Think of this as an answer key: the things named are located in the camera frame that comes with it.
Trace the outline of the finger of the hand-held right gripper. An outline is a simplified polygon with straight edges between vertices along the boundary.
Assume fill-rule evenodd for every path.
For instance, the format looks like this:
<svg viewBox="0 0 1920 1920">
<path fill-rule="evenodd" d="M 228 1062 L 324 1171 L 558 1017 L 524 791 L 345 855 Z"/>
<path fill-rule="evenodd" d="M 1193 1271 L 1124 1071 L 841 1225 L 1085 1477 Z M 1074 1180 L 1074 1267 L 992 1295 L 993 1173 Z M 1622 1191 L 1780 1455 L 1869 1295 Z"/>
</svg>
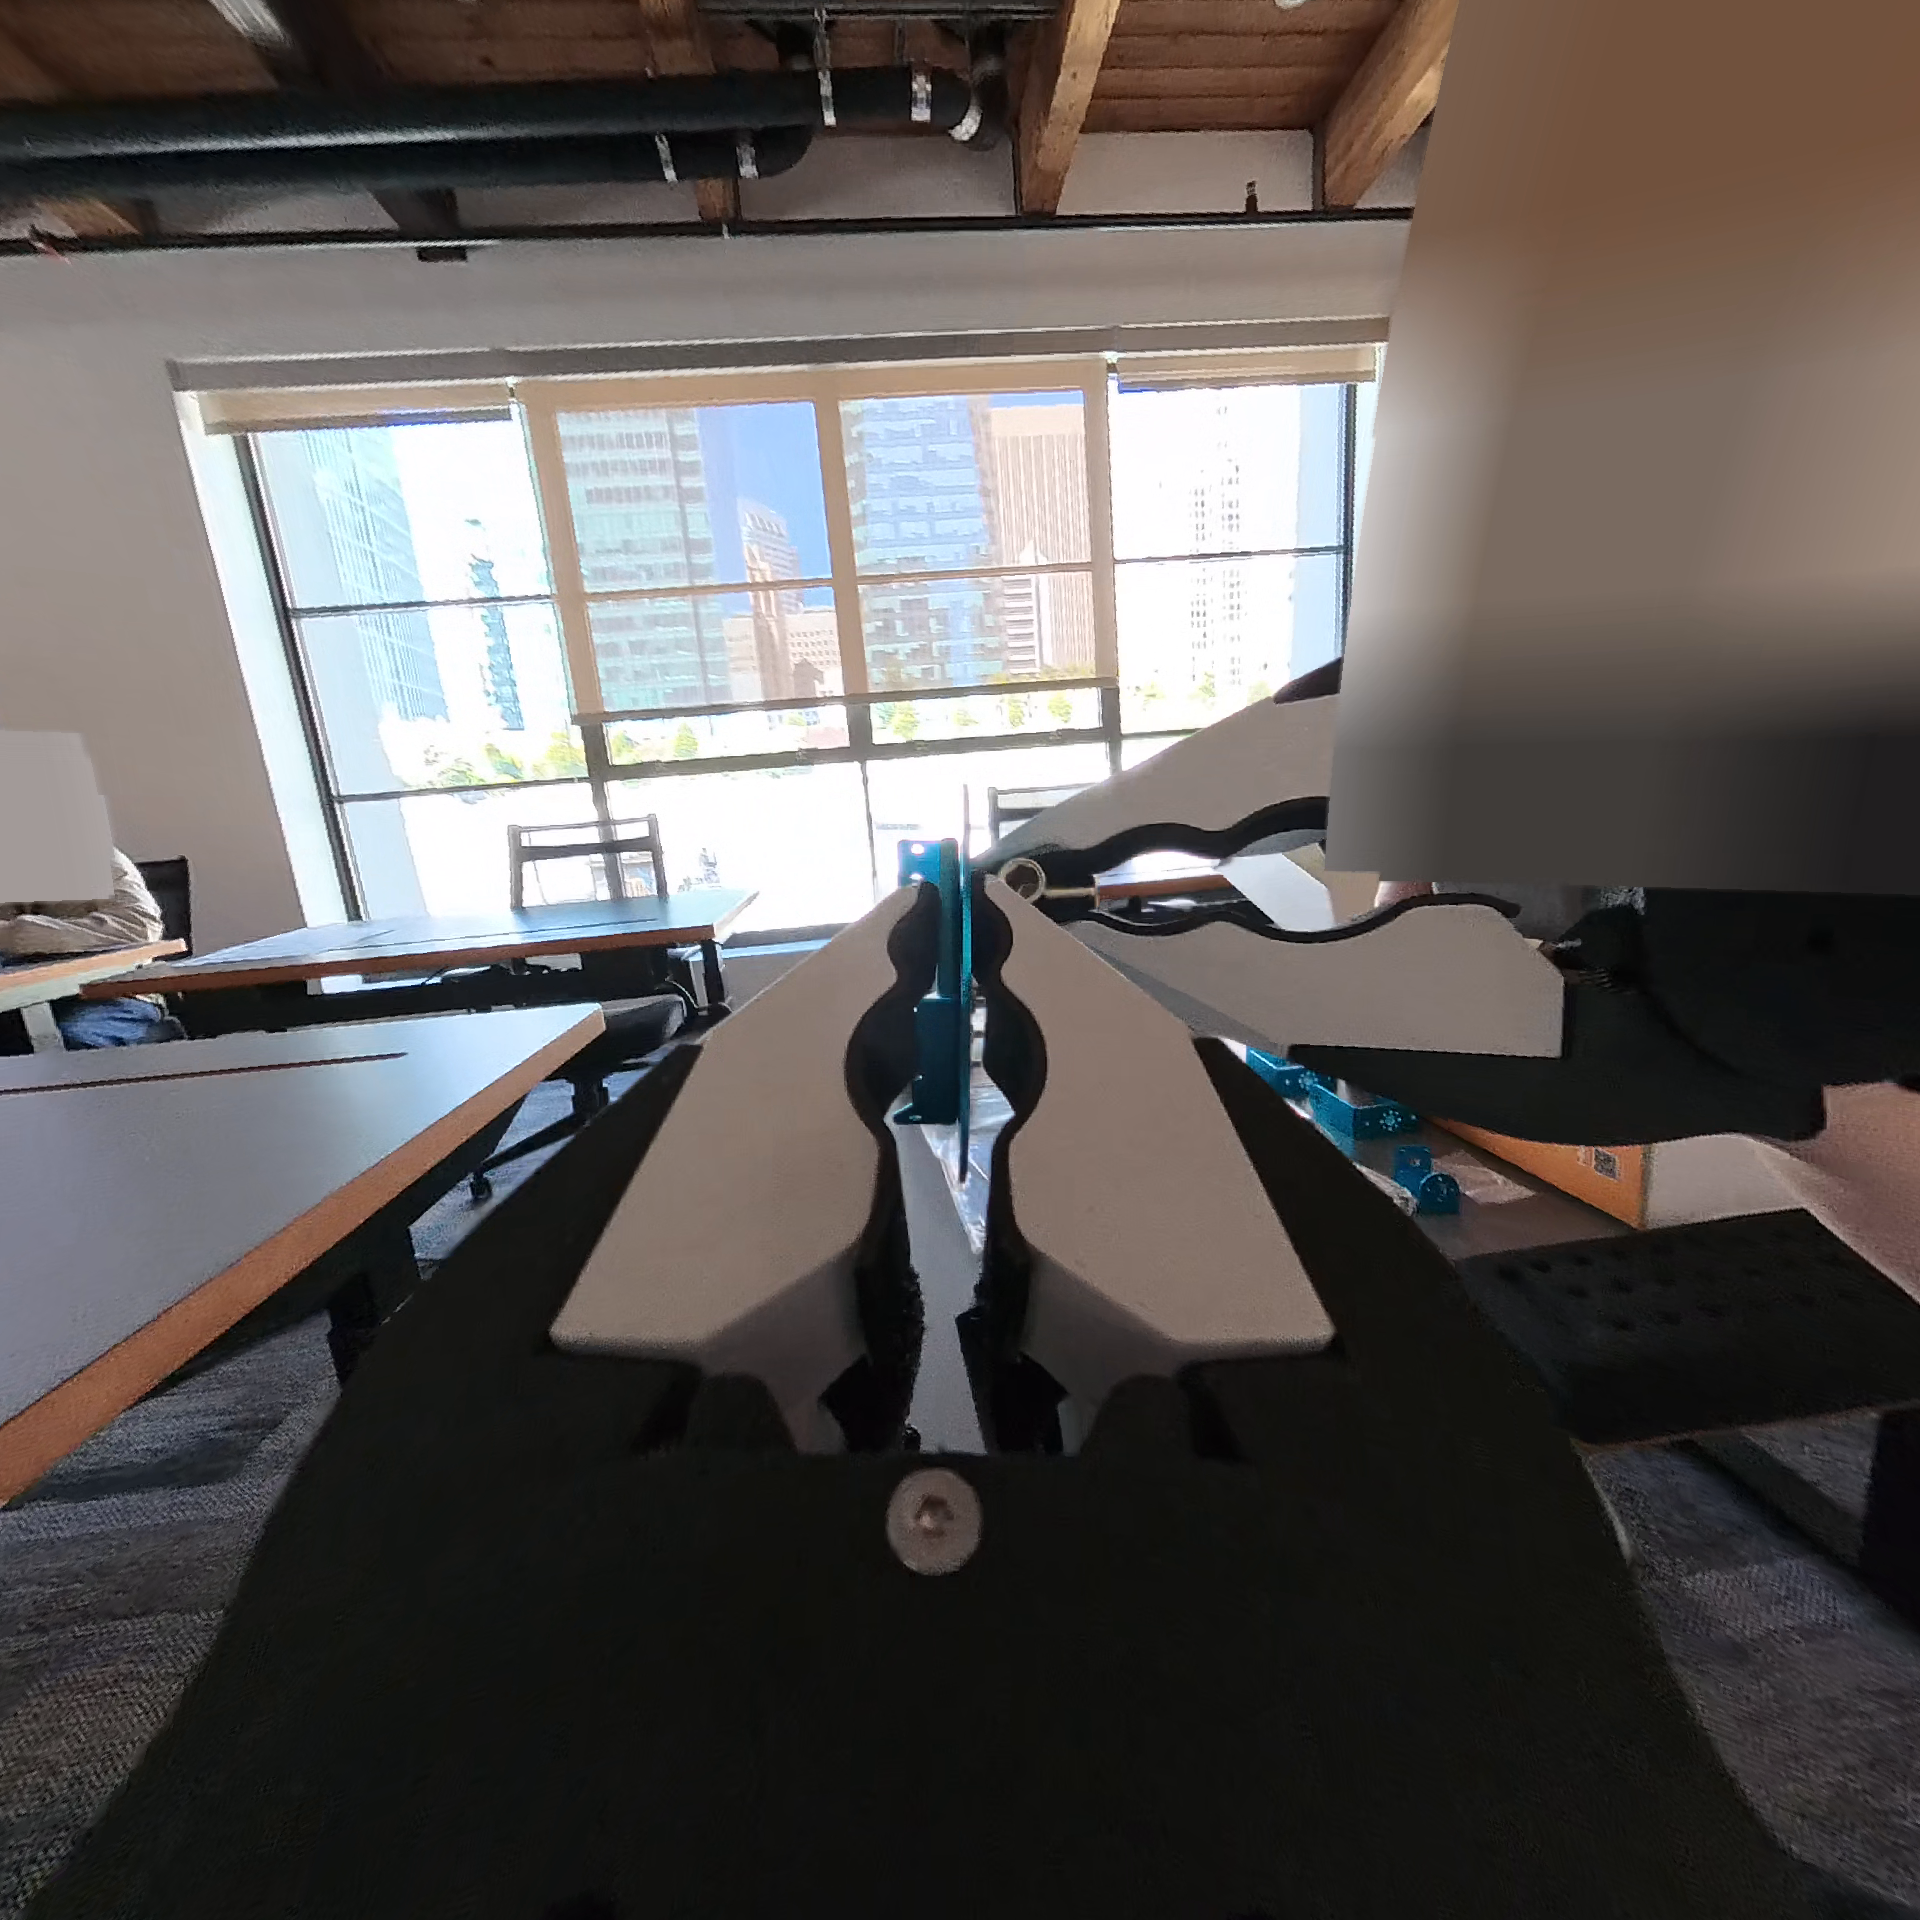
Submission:
<svg viewBox="0 0 1920 1920">
<path fill-rule="evenodd" d="M 1200 916 L 1067 930 L 1196 1035 L 1260 1052 L 1562 1058 L 1567 983 L 1494 903 L 1413 900 L 1321 931 Z"/>
<path fill-rule="evenodd" d="M 1322 839 L 1334 696 L 1269 700 L 1189 733 L 1149 762 L 1043 811 L 1000 839 L 983 870 L 1030 860 L 1050 892 L 1149 853 L 1223 860 L 1269 839 Z"/>
</svg>

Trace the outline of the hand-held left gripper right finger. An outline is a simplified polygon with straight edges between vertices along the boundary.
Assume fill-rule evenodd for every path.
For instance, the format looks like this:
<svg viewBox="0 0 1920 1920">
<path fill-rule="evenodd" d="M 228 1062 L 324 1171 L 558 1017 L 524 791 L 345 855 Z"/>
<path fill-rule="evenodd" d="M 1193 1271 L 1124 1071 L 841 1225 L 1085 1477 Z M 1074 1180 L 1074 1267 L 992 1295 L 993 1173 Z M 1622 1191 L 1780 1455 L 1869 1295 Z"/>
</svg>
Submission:
<svg viewBox="0 0 1920 1920">
<path fill-rule="evenodd" d="M 972 892 L 987 1173 L 972 1389 L 992 1451 L 1057 1451 L 1124 1382 L 1297 1357 L 1334 1330 L 1186 1025 L 996 879 Z"/>
</svg>

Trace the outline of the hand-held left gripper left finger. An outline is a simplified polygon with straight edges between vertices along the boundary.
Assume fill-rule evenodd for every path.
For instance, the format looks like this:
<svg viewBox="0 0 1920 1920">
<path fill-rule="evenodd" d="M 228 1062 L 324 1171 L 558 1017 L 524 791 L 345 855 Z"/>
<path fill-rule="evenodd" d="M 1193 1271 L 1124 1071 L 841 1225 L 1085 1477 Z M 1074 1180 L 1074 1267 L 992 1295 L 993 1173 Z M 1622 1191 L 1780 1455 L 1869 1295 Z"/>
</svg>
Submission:
<svg viewBox="0 0 1920 1920">
<path fill-rule="evenodd" d="M 554 1345 L 759 1382 L 806 1451 L 898 1445 L 923 1299 L 892 1109 L 929 988 L 911 882 L 710 1032 Z"/>
</svg>

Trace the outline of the dark slat-back chair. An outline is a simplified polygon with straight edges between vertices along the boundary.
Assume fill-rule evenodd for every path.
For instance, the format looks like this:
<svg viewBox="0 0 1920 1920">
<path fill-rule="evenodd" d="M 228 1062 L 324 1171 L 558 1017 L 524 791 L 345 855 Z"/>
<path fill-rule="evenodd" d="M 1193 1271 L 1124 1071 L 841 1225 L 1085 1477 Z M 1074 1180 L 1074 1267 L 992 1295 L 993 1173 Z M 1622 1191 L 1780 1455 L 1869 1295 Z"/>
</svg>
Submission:
<svg viewBox="0 0 1920 1920">
<path fill-rule="evenodd" d="M 972 814 L 972 841 L 967 853 L 973 865 L 983 865 L 987 853 L 1003 843 L 1010 833 L 1026 829 L 1043 814 L 1082 795 L 1097 782 L 1067 782 L 1067 784 L 987 784 L 979 794 L 979 808 Z"/>
<path fill-rule="evenodd" d="M 661 900 L 669 892 L 652 814 L 621 821 L 510 825 L 509 903 Z"/>
</svg>

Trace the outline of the black office chair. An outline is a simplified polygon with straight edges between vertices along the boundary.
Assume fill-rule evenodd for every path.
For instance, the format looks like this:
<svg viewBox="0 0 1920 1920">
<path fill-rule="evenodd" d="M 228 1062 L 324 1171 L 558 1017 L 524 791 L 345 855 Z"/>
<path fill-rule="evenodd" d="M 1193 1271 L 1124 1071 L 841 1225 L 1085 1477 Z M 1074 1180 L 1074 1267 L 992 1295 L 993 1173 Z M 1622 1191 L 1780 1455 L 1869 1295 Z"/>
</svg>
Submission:
<svg viewBox="0 0 1920 1920">
<path fill-rule="evenodd" d="M 686 995 L 617 997 L 598 1004 L 602 1032 L 556 1078 L 571 1086 L 571 1123 L 587 1123 L 607 1106 L 607 1081 L 631 1071 L 672 1039 L 695 1039 L 730 1008 L 693 1005 Z"/>
</svg>

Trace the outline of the cardboard box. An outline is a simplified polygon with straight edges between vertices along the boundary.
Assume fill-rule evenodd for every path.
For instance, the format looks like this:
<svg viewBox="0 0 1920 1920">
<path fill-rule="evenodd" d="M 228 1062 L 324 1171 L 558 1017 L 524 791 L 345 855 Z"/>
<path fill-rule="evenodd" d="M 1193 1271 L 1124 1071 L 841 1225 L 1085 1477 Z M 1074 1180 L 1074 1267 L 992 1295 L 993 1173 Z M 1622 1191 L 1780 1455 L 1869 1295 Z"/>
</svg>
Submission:
<svg viewBox="0 0 1920 1920">
<path fill-rule="evenodd" d="M 1462 1123 L 1439 1123 L 1438 1127 L 1629 1231 L 1668 1231 L 1798 1208 L 1798 1196 L 1778 1180 L 1774 1163 L 1740 1137 L 1659 1146 L 1551 1146 Z"/>
</svg>

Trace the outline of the black perforated pad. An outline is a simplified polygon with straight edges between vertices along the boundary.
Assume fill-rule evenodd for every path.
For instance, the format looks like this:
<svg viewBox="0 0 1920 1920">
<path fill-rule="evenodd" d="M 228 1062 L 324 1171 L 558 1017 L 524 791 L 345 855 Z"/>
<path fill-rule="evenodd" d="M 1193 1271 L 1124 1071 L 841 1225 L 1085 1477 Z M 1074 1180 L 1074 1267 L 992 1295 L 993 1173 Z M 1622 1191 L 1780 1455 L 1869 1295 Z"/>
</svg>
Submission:
<svg viewBox="0 0 1920 1920">
<path fill-rule="evenodd" d="M 1457 1276 L 1587 1445 L 1918 1403 L 1918 1302 L 1811 1214 L 1477 1257 Z"/>
</svg>

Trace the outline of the tall city-view window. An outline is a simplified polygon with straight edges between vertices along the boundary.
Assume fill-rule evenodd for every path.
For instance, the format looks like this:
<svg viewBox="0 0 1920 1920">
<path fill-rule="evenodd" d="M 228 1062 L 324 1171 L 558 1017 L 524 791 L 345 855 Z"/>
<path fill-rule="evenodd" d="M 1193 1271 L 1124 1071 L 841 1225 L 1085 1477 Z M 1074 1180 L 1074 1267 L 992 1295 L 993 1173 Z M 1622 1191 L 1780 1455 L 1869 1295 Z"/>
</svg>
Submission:
<svg viewBox="0 0 1920 1920">
<path fill-rule="evenodd" d="M 857 919 L 987 784 L 1105 782 L 1334 659 L 1378 351 L 269 389 L 178 413 L 331 879 L 509 907 L 652 814 L 669 892 Z"/>
</svg>

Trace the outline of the black ceiling pipe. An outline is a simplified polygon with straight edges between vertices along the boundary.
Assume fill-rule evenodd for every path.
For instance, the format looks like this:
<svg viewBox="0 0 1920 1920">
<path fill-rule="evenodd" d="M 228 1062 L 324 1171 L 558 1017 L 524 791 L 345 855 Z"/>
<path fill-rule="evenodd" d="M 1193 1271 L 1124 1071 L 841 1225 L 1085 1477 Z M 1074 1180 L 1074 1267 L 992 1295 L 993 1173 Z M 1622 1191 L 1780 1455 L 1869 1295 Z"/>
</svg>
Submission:
<svg viewBox="0 0 1920 1920">
<path fill-rule="evenodd" d="M 919 64 L 7 105 L 2 196 L 766 179 L 791 170 L 823 132 L 919 128 L 966 143 L 985 126 L 973 82 Z"/>
</svg>

